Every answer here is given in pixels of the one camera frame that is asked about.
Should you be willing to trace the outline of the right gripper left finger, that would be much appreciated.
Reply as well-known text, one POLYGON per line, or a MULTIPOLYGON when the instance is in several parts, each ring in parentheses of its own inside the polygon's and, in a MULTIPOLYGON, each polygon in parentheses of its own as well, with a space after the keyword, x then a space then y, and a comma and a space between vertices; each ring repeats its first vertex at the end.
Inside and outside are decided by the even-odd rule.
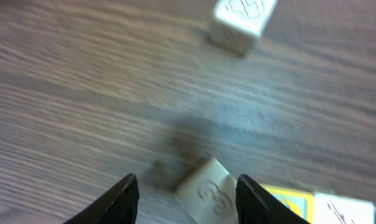
POLYGON ((137 176, 130 173, 64 224, 135 224, 138 200, 137 176))

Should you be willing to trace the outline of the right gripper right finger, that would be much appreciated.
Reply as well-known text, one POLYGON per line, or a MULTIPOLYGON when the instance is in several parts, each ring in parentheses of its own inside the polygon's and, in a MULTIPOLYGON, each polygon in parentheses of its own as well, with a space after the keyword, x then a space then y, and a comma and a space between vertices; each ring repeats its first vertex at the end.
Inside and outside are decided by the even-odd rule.
POLYGON ((239 224, 309 224, 246 174, 238 177, 235 205, 239 224))

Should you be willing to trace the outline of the beige picture wooden block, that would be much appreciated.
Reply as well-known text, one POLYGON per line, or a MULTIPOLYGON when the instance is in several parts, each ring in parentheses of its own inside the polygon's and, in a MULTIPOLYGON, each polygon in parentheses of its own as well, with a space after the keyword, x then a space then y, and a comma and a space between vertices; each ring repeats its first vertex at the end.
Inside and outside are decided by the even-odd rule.
POLYGON ((236 224, 236 186, 237 180, 212 158, 184 179, 175 199, 197 224, 236 224))

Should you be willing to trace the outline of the yellow top wooden block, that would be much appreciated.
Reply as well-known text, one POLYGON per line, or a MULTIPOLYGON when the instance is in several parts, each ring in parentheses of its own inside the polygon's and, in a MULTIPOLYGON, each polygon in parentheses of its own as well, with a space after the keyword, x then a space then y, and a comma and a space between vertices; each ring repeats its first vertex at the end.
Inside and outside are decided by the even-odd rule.
POLYGON ((287 189, 273 185, 261 185, 272 196, 309 223, 314 221, 314 195, 295 189, 287 189))

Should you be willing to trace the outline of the beige drawing wooden block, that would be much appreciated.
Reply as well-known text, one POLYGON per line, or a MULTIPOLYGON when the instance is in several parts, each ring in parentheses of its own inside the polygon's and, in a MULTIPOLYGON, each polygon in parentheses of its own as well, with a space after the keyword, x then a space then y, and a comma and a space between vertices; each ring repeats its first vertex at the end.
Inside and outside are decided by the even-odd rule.
POLYGON ((372 202, 337 195, 314 194, 314 224, 374 224, 372 202))

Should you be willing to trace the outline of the blue edged wooden block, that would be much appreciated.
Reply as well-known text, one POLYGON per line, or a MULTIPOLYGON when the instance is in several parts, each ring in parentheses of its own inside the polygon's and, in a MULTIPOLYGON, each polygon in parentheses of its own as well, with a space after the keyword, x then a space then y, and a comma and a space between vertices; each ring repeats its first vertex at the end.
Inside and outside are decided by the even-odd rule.
POLYGON ((277 0, 219 0, 209 27, 209 40, 246 55, 260 40, 277 0))

